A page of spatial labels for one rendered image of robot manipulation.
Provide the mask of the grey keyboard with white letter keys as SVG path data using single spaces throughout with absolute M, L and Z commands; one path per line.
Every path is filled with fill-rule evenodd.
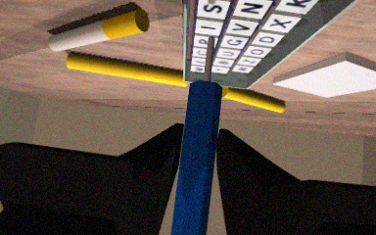
M 183 82 L 250 89 L 360 0 L 183 0 Z

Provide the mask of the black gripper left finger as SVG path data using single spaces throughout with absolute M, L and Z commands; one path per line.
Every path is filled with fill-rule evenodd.
M 178 170 L 183 123 L 121 156 L 0 145 L 0 201 L 110 218 L 117 235 L 159 235 Z

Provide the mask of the blue stylus with white tip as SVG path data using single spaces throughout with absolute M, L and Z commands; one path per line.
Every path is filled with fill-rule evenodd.
M 215 38 L 204 80 L 190 83 L 170 235 L 207 235 L 222 89 L 211 82 Z

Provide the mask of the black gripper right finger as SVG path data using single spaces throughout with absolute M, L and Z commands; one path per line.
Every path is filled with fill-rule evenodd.
M 300 180 L 228 129 L 216 168 L 227 235 L 311 235 L 322 222 L 376 225 L 376 187 Z

